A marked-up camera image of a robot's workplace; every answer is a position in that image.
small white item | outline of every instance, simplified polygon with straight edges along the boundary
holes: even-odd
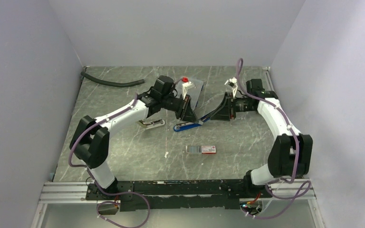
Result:
[[[224,84],[227,87],[231,88],[231,91],[233,92],[233,97],[236,97],[237,90],[239,89],[239,87],[237,85],[237,79],[235,77],[234,78],[230,78]]]
[[[189,89],[194,88],[195,84],[192,82],[184,82],[182,84],[182,98],[185,99],[185,96],[187,96],[187,92]]]

gray wall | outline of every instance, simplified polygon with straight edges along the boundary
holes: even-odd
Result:
[[[88,66],[270,66],[304,0],[49,0]]]
[[[307,0],[272,64],[328,228],[365,227],[365,0]]]
[[[0,0],[0,228],[29,227],[58,161],[81,64],[46,0]]]

metal frame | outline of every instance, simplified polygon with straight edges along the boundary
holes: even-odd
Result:
[[[263,67],[262,72],[268,81],[270,90],[274,90],[272,81],[269,75],[269,68]],[[296,179],[294,183],[275,183],[271,184],[272,192],[281,197],[290,197],[296,194],[300,185],[309,179]],[[88,201],[85,199],[88,186],[85,182],[46,182],[41,191],[40,199],[38,201],[37,210],[31,225],[31,228],[41,228],[43,220],[49,204],[97,204],[102,201]],[[279,200],[276,198],[260,197],[259,200]],[[254,200],[254,198],[242,198],[240,202],[246,202]],[[316,228],[325,228],[325,223],[322,219],[321,212],[318,206],[314,189],[311,188],[304,196],[297,198],[296,200],[307,200],[310,206],[311,214],[313,217]]]

tabletop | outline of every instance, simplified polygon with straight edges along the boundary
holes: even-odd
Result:
[[[95,118],[108,114],[132,101],[135,93],[147,91],[158,76],[165,75],[174,80],[187,76],[204,81],[194,110],[201,117],[222,102],[228,90],[224,83],[235,75],[235,67],[88,67],[86,72],[107,81],[125,83],[145,79],[145,83],[116,88],[83,79],[53,181],[84,181],[88,177],[83,168],[71,168],[67,162],[69,143],[83,116]],[[241,77],[243,82],[260,78],[264,88],[271,88],[261,67],[245,66]],[[201,127],[182,132],[173,131],[174,125],[180,123],[173,112],[161,110],[148,118],[150,121],[159,119],[165,120],[164,126],[145,130],[133,124],[112,136],[107,161],[118,180],[241,179],[246,171],[266,163],[274,142],[267,123],[256,112],[237,113],[235,120],[208,121]],[[217,153],[186,153],[187,145],[216,146]],[[72,161],[80,163],[75,156]]]

purple cable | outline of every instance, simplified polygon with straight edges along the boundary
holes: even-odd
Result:
[[[111,115],[111,116],[109,116],[108,118],[105,118],[105,119],[103,119],[103,120],[101,120],[101,121],[99,121],[99,122],[97,122],[97,123],[95,123],[95,124],[93,124],[92,126],[90,126],[90,127],[88,127],[84,132],[82,132],[82,134],[76,139],[76,141],[75,141],[75,143],[73,144],[73,146],[72,146],[72,148],[71,148],[71,150],[70,150],[70,153],[69,153],[69,159],[68,159],[68,164],[69,164],[69,166],[70,167],[83,167],[83,168],[87,168],[87,166],[86,165],[83,165],[83,164],[81,164],[81,165],[74,165],[73,163],[72,163],[72,156],[73,156],[73,154],[74,154],[74,152],[75,152],[75,149],[76,149],[76,146],[79,144],[79,142],[82,140],[82,138],[89,132],[89,131],[91,131],[93,128],[95,128],[95,127],[97,127],[97,126],[99,126],[100,124],[102,124],[102,123],[104,123],[104,122],[107,122],[108,120],[107,119],[114,119],[115,117],[117,117],[117,116],[120,116],[120,115],[122,115],[122,114],[124,114],[124,113],[126,113],[127,111],[129,111],[129,110],[131,110],[135,105],[136,105],[136,102],[138,101],[138,94],[135,94],[135,98],[134,98],[134,101],[132,102],[132,104],[131,104],[131,106],[128,106],[127,108],[125,108],[124,110],[122,110],[122,111],[120,111],[120,112],[118,112],[118,113],[116,113],[116,114],[114,114],[114,115]],[[92,179],[94,179],[94,177],[93,177],[93,175],[92,175],[92,173],[90,172],[90,170],[89,169],[87,169],[87,173],[89,174],[89,176],[92,178]],[[150,205],[149,205],[149,202],[147,201],[147,199],[142,195],[142,194],[139,194],[139,193],[137,193],[137,192],[128,192],[128,191],[126,191],[126,192],[120,192],[120,193],[107,193],[107,192],[105,192],[104,190],[103,190],[103,188],[97,183],[97,181],[94,181],[94,183],[96,184],[96,186],[98,187],[98,189],[103,193],[103,194],[105,194],[105,195],[107,195],[107,196],[118,196],[118,195],[125,195],[125,194],[134,194],[134,195],[137,195],[137,196],[139,196],[139,197],[141,197],[142,199],[144,199],[144,201],[146,202],[146,204],[147,204],[147,209],[148,209],[148,211],[147,211],[147,216],[146,216],[146,219],[143,221],[143,223],[141,223],[139,226],[136,226],[136,227],[125,227],[125,226],[122,226],[122,225],[120,225],[120,224],[118,224],[118,223],[116,223],[116,222],[114,222],[114,221],[112,221],[112,220],[110,220],[110,219],[107,219],[106,217],[104,217],[104,216],[102,216],[102,215],[100,215],[100,213],[99,213],[99,211],[98,211],[98,208],[101,206],[101,205],[103,205],[103,204],[106,204],[106,203],[111,203],[111,204],[114,204],[114,205],[118,205],[118,203],[115,203],[115,202],[112,202],[112,201],[104,201],[104,202],[102,202],[102,203],[100,203],[100,204],[98,204],[98,206],[97,206],[97,209],[96,209],[96,211],[97,211],[97,214],[99,215],[99,217],[100,218],[102,218],[102,219],[104,219],[105,221],[107,221],[107,222],[109,222],[109,223],[112,223],[112,224],[114,224],[114,225],[116,225],[116,226],[118,226],[118,227],[121,227],[121,228],[139,228],[139,227],[141,227],[141,226],[143,226],[147,221],[148,221],[148,219],[149,219],[149,215],[150,215]]]
[[[283,116],[283,119],[285,119],[285,122],[286,122],[286,125],[291,125],[290,124],[290,121],[289,121],[289,118],[288,116],[286,115],[286,113],[280,108],[280,107],[277,107],[274,103],[270,102],[270,101],[267,101],[265,99],[262,99],[260,97],[257,97],[257,96],[254,96],[254,95],[251,95],[247,92],[246,89],[244,89],[243,85],[241,84],[241,80],[240,80],[240,73],[241,73],[241,70],[243,68],[243,59],[240,58],[238,61],[237,61],[237,64],[236,64],[236,78],[237,78],[237,84],[238,86],[240,87],[240,90],[242,90],[244,92],[245,95],[247,95],[248,97],[251,97],[253,99],[256,99],[256,100],[259,100],[259,101],[263,101],[269,105],[271,105],[272,107],[276,108]],[[286,183],[290,183],[292,184],[294,181],[295,181],[295,178],[296,178],[296,172],[297,172],[297,165],[298,165],[298,158],[299,158],[299,154],[300,154],[300,144],[299,144],[299,141],[298,141],[298,138],[296,137],[296,134],[294,132],[294,130],[292,128],[289,128],[289,131],[290,133],[292,133],[293,135],[293,138],[295,140],[295,145],[296,145],[296,154],[295,154],[295,161],[294,161],[294,166],[293,166],[293,172],[292,172],[292,176],[291,176],[291,179],[290,180],[287,180],[287,179],[284,179],[284,178],[281,178],[282,180],[284,180]],[[301,191],[301,189],[304,187],[305,184],[308,184],[307,188],[299,194],[299,192]],[[290,203],[281,211],[279,212],[278,214],[274,215],[274,216],[269,216],[269,217],[255,217],[256,219],[274,219],[278,216],[280,216],[281,214],[283,214],[293,203],[293,201],[298,198],[298,197],[301,197],[303,195],[305,195],[308,190],[310,190],[310,187],[311,187],[311,182],[309,180],[305,181],[301,186],[300,188],[297,190],[296,194],[293,196],[293,197],[280,197],[280,196],[276,196],[275,194],[273,194],[273,192],[268,188],[268,184],[265,185],[265,189],[267,190],[267,192],[277,198],[277,199],[280,199],[280,200],[291,200]]]
[[[89,175],[92,177],[92,174],[91,174],[91,172],[89,171],[89,170],[87,170],[87,173],[89,173]],[[104,219],[105,221],[107,221],[107,222],[109,222],[109,223],[111,223],[111,224],[114,224],[114,225],[116,225],[116,226],[118,226],[118,227],[121,227],[121,228],[139,228],[139,227],[141,227],[141,226],[143,226],[147,221],[148,221],[148,219],[149,219],[149,216],[150,216],[150,205],[149,205],[149,201],[147,201],[147,199],[145,198],[145,196],[143,196],[142,194],[139,194],[139,193],[137,193],[137,192],[133,192],[133,191],[126,191],[126,192],[120,192],[120,193],[107,193],[107,192],[104,192],[104,190],[103,190],[103,188],[97,183],[97,181],[94,181],[95,182],[95,184],[96,184],[96,186],[97,186],[97,188],[102,192],[102,193],[104,193],[105,195],[107,195],[107,196],[119,196],[119,195],[125,195],[125,194],[134,194],[134,195],[137,195],[137,196],[139,196],[139,197],[141,197],[142,199],[144,199],[144,201],[145,201],[145,203],[146,203],[146,205],[147,205],[147,216],[146,216],[146,219],[140,224],[140,225],[138,225],[138,226],[136,226],[136,227],[125,227],[125,226],[123,226],[123,225],[121,225],[121,224],[118,224],[118,223],[116,223],[116,222],[114,222],[114,221],[112,221],[112,220],[110,220],[110,219],[106,219],[106,217],[104,217],[104,216],[102,216],[102,215],[100,215],[100,212],[98,211],[98,208],[101,206],[101,205],[103,205],[103,204],[106,204],[106,203],[111,203],[111,204],[114,204],[114,205],[118,205],[118,203],[115,203],[115,202],[113,202],[113,201],[104,201],[104,202],[101,202],[100,204],[98,204],[97,205],[97,209],[96,209],[96,212],[97,212],[97,215],[100,217],[100,218],[102,218],[102,219]]]
[[[304,187],[305,184],[308,184],[307,185],[307,188],[304,190],[303,193],[299,194],[299,192],[301,191],[301,189]],[[297,190],[296,194],[294,195],[294,197],[291,197],[291,201],[289,202],[289,204],[281,211],[279,212],[278,214],[276,215],[273,215],[273,216],[267,216],[267,217],[259,217],[259,216],[255,216],[253,217],[254,219],[274,219],[276,217],[279,217],[281,216],[283,213],[285,213],[285,211],[293,204],[293,202],[295,201],[295,199],[297,197],[300,197],[302,194],[306,193],[311,187],[311,182],[308,180],[308,181],[305,181],[301,186],[300,188]]]

